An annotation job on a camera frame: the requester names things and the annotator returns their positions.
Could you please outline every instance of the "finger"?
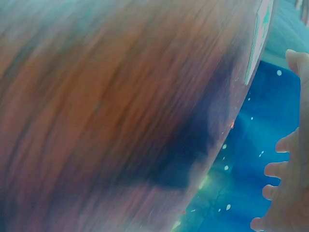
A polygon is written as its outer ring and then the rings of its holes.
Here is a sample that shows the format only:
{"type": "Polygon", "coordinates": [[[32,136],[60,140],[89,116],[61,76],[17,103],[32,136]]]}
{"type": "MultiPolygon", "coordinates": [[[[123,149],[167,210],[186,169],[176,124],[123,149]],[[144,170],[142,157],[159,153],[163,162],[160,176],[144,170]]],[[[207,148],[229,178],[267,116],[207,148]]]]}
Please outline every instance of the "finger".
{"type": "Polygon", "coordinates": [[[272,185],[266,185],[262,190],[262,195],[265,199],[272,201],[276,194],[278,187],[272,185]]]}
{"type": "Polygon", "coordinates": [[[306,11],[307,17],[304,23],[306,26],[309,26],[309,0],[305,0],[305,2],[306,2],[306,9],[307,9],[306,11]]]}
{"type": "Polygon", "coordinates": [[[289,65],[289,68],[298,75],[298,67],[297,67],[297,56],[296,51],[288,49],[285,52],[285,58],[289,65]]]}
{"type": "Polygon", "coordinates": [[[264,231],[263,219],[256,217],[251,221],[250,227],[254,231],[264,231]]]}
{"type": "Polygon", "coordinates": [[[264,169],[264,174],[266,176],[282,179],[286,173],[287,164],[288,162],[286,161],[280,163],[269,163],[264,169]]]}
{"type": "Polygon", "coordinates": [[[301,84],[307,83],[309,81],[309,54],[288,49],[285,57],[289,68],[299,76],[301,84]]]}
{"type": "Polygon", "coordinates": [[[302,4],[302,14],[301,14],[301,21],[303,21],[304,24],[307,23],[308,20],[308,1],[305,0],[302,4]]]}
{"type": "Polygon", "coordinates": [[[303,4],[303,0],[296,0],[295,8],[299,10],[302,4],[303,4]]]}
{"type": "Polygon", "coordinates": [[[287,137],[284,137],[277,142],[276,152],[278,152],[278,153],[289,152],[289,145],[288,145],[288,138],[287,137]]]}

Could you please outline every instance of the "hand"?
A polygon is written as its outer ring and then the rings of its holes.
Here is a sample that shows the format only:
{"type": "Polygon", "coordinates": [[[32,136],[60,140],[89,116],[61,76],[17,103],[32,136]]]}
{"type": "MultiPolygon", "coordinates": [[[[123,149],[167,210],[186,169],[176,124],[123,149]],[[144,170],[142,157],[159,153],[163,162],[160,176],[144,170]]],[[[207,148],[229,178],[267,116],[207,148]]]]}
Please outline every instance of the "hand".
{"type": "Polygon", "coordinates": [[[301,8],[301,21],[309,26],[309,0],[296,0],[295,7],[298,10],[301,8]]]}
{"type": "Polygon", "coordinates": [[[309,55],[286,52],[290,69],[301,79],[299,128],[278,141],[277,152],[289,152],[289,162],[270,163],[265,175],[281,179],[278,187],[267,185],[263,196],[272,201],[263,218],[251,228],[266,232],[309,231],[309,55]]]}

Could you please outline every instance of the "blue fabric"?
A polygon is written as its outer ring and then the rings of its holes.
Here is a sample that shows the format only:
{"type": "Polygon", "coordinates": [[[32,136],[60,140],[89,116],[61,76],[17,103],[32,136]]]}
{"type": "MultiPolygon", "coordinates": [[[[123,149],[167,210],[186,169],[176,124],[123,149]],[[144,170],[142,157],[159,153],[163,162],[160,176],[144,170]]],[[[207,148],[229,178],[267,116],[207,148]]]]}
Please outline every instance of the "blue fabric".
{"type": "Polygon", "coordinates": [[[260,63],[226,148],[173,231],[251,231],[252,218],[262,217],[270,206],[263,186],[279,184],[264,176],[264,167],[288,159],[275,152],[275,144],[298,126],[299,93],[299,79],[291,71],[260,63]]]}

